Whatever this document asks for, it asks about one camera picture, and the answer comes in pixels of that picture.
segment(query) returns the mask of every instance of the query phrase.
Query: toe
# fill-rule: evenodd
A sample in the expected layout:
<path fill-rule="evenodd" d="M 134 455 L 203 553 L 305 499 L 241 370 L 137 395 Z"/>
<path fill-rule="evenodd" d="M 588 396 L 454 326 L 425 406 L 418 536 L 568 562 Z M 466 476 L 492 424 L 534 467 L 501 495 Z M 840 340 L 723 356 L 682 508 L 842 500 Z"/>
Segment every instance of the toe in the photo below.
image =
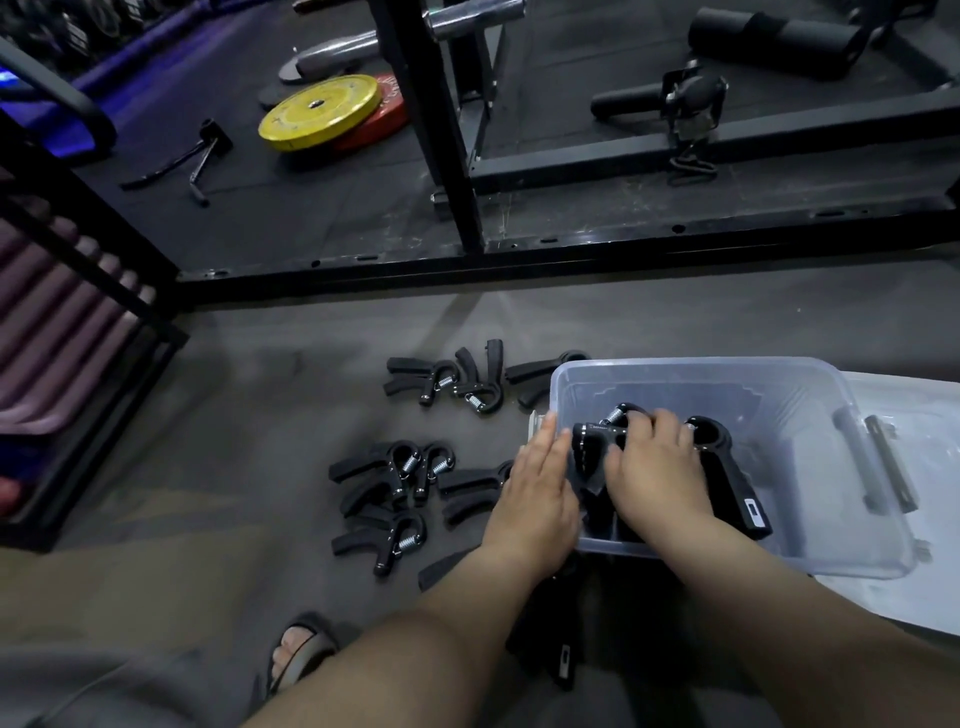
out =
<path fill-rule="evenodd" d="M 290 659 L 299 650 L 303 643 L 313 637 L 313 632 L 305 627 L 290 627 L 280 638 L 280 646 L 274 650 L 273 665 L 270 673 L 274 680 L 283 674 Z"/>
<path fill-rule="evenodd" d="M 274 650 L 274 654 L 273 654 L 274 663 L 270 669 L 270 674 L 275 680 L 277 679 L 277 677 L 279 677 L 283 673 L 283 670 L 287 667 L 287 663 L 290 662 L 290 658 L 292 657 L 292 654 L 293 653 L 291 653 L 290 650 L 286 649 L 285 647 L 277 647 Z"/>
<path fill-rule="evenodd" d="M 306 627 L 290 627 L 283 633 L 283 637 L 280 639 L 280 645 L 286 647 L 291 652 L 296 652 L 303 646 L 303 643 L 311 637 L 313 637 L 313 632 Z"/>

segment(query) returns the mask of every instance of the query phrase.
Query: metal spring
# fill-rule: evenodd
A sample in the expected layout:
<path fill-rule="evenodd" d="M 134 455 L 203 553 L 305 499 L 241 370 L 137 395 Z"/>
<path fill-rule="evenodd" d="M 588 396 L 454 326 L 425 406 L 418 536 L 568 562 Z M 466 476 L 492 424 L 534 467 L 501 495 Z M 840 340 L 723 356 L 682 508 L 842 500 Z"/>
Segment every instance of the metal spring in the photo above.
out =
<path fill-rule="evenodd" d="M 448 470 L 450 470 L 450 461 L 449 459 L 445 459 L 445 460 L 441 460 L 439 463 L 433 466 L 430 472 L 434 474 L 434 476 L 436 476 L 436 475 L 439 475 L 440 473 L 446 473 Z"/>
<path fill-rule="evenodd" d="M 619 407 L 614 407 L 613 412 L 611 412 L 607 417 L 604 418 L 604 422 L 608 422 L 611 425 L 616 425 L 617 421 L 623 417 L 623 410 Z"/>
<path fill-rule="evenodd" d="M 404 472 L 404 474 L 409 475 L 410 473 L 412 473 L 414 470 L 417 469 L 417 463 L 419 462 L 420 462 L 420 456 L 414 453 L 407 458 L 406 462 L 403 463 L 403 467 L 400 469 Z"/>
<path fill-rule="evenodd" d="M 400 553 L 406 553 L 407 551 L 412 551 L 415 548 L 420 548 L 420 536 L 416 533 L 412 536 L 407 536 L 405 539 L 401 539 L 396 542 L 396 550 Z"/>

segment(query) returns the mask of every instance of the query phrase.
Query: chrome bar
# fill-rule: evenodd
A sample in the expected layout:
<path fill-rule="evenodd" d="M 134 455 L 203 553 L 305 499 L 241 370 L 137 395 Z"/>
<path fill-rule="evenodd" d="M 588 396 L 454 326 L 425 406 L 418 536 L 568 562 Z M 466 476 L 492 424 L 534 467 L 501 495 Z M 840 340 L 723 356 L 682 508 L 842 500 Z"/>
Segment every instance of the chrome bar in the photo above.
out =
<path fill-rule="evenodd" d="M 467 0 L 450 8 L 427 12 L 424 19 L 431 36 L 441 41 L 501 25 L 508 20 L 517 20 L 526 14 L 526 10 L 526 0 Z M 320 80 L 331 71 L 379 55 L 380 42 L 376 31 L 367 31 L 358 36 L 333 38 L 307 48 L 297 53 L 294 62 L 304 79 Z"/>
<path fill-rule="evenodd" d="M 526 12 L 527 0 L 468 0 L 430 12 L 426 21 L 434 40 L 441 41 L 519 20 Z"/>

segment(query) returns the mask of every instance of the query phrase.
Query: curved metal bar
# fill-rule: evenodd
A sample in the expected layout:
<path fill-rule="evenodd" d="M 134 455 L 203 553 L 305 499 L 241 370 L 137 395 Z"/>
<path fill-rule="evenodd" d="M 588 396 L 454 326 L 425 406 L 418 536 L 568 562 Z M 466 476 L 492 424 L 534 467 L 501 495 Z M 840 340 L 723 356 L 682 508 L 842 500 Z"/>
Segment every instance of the curved metal bar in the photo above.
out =
<path fill-rule="evenodd" d="M 441 41 L 517 20 L 526 11 L 526 0 L 467 0 L 450 8 L 426 12 L 423 17 L 432 37 Z M 333 38 L 307 48 L 300 51 L 294 61 L 304 79 L 320 80 L 332 70 L 379 55 L 380 41 L 373 30 L 358 36 Z"/>
<path fill-rule="evenodd" d="M 113 149 L 117 140 L 116 127 L 89 96 L 2 37 L 0 64 L 10 69 L 21 81 L 34 86 L 51 101 L 75 114 L 93 137 L 93 155 L 105 157 Z M 90 153 L 84 153 L 82 157 L 89 158 Z"/>

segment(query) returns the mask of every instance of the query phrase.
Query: gray floor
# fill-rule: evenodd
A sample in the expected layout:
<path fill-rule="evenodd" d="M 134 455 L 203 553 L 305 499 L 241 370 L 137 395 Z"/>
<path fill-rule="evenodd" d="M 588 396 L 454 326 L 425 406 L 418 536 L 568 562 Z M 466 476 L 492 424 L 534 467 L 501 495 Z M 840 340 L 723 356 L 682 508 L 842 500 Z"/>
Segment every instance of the gray floor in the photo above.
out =
<path fill-rule="evenodd" d="M 319 609 L 355 632 L 417 594 L 417 571 L 477 543 L 483 519 L 430 540 L 376 583 L 372 559 L 334 559 L 343 487 L 328 464 L 375 440 L 443 436 L 465 466 L 510 457 L 526 417 L 384 398 L 391 355 L 507 363 L 595 357 L 804 355 L 865 372 L 957 380 L 960 271 L 916 259 L 660 279 L 318 298 L 184 317 L 193 338 L 137 415 L 50 557 L 0 559 L 0 637 L 197 647 L 247 691 L 284 621 Z M 584 592 L 587 663 L 562 694 L 506 660 L 485 725 L 777 725 L 733 661 L 708 647 L 675 580 L 603 560 Z"/>

